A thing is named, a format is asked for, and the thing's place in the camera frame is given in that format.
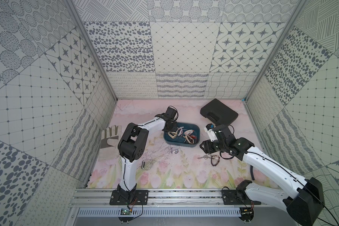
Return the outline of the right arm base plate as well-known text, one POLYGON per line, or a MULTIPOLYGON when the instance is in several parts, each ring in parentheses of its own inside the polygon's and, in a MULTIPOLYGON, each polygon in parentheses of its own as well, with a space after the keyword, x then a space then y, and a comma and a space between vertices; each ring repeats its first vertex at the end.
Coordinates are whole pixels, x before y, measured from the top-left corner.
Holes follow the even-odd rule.
POLYGON ((244 180, 236 189, 230 189, 227 186, 223 187, 221 189, 221 196, 224 205, 261 205, 261 202, 251 200, 245 193, 247 186, 251 183, 252 181, 250 180, 244 180))

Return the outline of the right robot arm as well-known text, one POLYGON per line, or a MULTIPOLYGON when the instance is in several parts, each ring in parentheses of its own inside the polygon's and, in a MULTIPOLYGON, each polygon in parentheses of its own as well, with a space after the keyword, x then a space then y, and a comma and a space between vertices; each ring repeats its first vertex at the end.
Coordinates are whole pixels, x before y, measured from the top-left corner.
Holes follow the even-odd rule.
POLYGON ((201 143, 205 153, 227 153, 253 166, 278 185, 278 189, 242 181, 236 187, 239 197, 268 204, 288 213, 301 226, 311 226, 319 217, 324 203, 323 186, 316 178, 305 177, 282 166, 246 138, 235 138, 227 125, 208 124, 209 139, 201 143))

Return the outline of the beige watch pair front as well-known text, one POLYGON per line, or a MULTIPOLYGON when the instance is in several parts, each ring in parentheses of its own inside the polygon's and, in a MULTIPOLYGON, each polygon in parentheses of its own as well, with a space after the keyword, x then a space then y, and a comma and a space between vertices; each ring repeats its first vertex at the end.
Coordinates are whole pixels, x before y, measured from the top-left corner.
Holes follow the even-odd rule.
POLYGON ((170 131, 167 134, 171 139, 175 139, 178 136, 177 132, 175 132, 175 131, 170 131))

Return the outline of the dark brown gold watch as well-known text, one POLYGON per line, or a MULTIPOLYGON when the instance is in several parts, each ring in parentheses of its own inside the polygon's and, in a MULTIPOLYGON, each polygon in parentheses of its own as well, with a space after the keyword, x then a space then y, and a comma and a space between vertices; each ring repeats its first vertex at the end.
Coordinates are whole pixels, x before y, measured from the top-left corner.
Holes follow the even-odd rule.
POLYGON ((218 155, 212 155, 211 156, 211 165, 213 167, 216 167, 220 162, 220 157, 218 155))

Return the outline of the orange white watch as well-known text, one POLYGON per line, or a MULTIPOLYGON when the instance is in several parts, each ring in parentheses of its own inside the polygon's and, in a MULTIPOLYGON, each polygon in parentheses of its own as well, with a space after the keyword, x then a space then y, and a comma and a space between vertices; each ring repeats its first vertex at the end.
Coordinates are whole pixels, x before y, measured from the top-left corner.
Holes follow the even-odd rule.
POLYGON ((194 132, 194 130, 187 130, 184 132, 185 135, 191 135, 194 132))

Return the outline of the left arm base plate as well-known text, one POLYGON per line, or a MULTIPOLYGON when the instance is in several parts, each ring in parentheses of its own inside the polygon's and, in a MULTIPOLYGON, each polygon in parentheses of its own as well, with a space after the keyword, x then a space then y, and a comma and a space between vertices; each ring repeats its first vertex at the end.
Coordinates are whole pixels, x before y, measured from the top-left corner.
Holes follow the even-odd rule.
POLYGON ((110 205, 147 205, 148 197, 148 190, 137 190, 135 186, 128 191, 118 185, 111 194, 110 205))

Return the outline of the pink white watch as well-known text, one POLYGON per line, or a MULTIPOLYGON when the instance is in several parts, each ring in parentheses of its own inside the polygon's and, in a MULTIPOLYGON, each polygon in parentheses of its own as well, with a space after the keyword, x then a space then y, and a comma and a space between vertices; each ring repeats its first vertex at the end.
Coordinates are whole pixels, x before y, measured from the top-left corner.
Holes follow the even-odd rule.
POLYGON ((183 128, 184 128, 184 127, 179 127, 179 128, 177 129, 177 135, 178 135, 178 136, 181 136, 181 135, 183 134, 183 128))

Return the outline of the patterned white black watch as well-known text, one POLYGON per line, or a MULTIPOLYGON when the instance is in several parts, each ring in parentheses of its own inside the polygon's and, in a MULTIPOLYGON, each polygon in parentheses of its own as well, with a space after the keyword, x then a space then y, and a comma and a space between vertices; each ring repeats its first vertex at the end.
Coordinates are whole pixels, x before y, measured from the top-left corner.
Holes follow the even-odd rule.
POLYGON ((142 162, 141 168, 142 168, 143 170, 148 171, 148 170, 150 170, 152 167, 153 167, 153 162, 152 162, 151 160, 145 160, 145 161, 142 162))

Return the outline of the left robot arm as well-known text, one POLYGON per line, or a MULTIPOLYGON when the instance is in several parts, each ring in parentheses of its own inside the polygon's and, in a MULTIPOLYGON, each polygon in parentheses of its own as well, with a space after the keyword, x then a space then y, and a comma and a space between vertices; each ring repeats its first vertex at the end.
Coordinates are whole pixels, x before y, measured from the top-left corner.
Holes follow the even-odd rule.
POLYGON ((131 196, 136 191, 137 161, 143 155, 149 135, 158 132, 171 132, 177 129, 178 111, 169 106, 165 113, 157 114, 150 121, 135 124, 129 123, 118 143, 121 157, 121 180, 117 190, 131 196))

